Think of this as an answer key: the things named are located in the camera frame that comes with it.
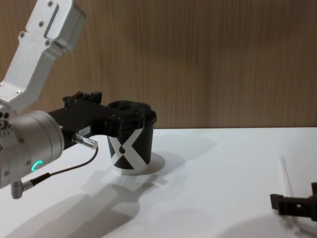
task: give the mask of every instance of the cable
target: cable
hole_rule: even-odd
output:
[[[31,179],[30,182],[31,182],[31,184],[32,184],[33,186],[35,186],[35,185],[39,184],[40,182],[43,182],[44,180],[48,179],[48,178],[51,177],[51,176],[58,175],[58,174],[61,174],[61,173],[64,173],[64,172],[67,172],[67,171],[70,171],[70,170],[74,170],[74,169],[83,167],[83,166],[89,164],[90,162],[92,162],[92,161],[96,158],[96,156],[97,156],[97,154],[98,154],[98,151],[99,151],[99,148],[97,147],[96,150],[95,150],[95,153],[94,153],[93,157],[92,157],[90,160],[88,160],[87,162],[83,163],[83,164],[76,165],[76,166],[74,166],[74,167],[70,167],[70,168],[68,168],[68,169],[60,170],[60,171],[57,171],[57,172],[54,172],[54,173],[46,173],[46,174],[43,174],[43,175],[38,176],[38,177],[36,177],[36,178],[34,178],[34,179]]]

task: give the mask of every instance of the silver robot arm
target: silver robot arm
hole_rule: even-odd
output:
[[[85,14],[72,0],[38,0],[19,33],[19,46],[0,83],[0,188],[11,184],[13,198],[30,186],[21,178],[59,158],[64,139],[47,113],[12,118],[35,102],[55,59],[74,49]]]

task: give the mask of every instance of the white table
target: white table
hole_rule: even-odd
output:
[[[141,176],[114,172],[106,137],[94,138],[100,153],[91,164],[19,200],[9,186],[0,190],[1,238],[289,238],[293,230],[270,208],[269,195],[283,194],[278,157],[295,196],[310,196],[317,181],[317,128],[156,130]],[[24,181],[92,154],[76,145]]]

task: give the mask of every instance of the cylindrical joint housing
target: cylindrical joint housing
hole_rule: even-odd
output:
[[[64,138],[59,125],[47,113],[35,111],[10,121],[17,142],[0,152],[0,188],[59,158]]]

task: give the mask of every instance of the metal connector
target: metal connector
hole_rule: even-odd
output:
[[[73,141],[75,143],[82,144],[82,145],[87,146],[87,147],[94,149],[94,150],[98,147],[97,141],[89,139],[89,138],[85,138],[84,136],[82,136],[78,133],[75,133],[73,135]]]

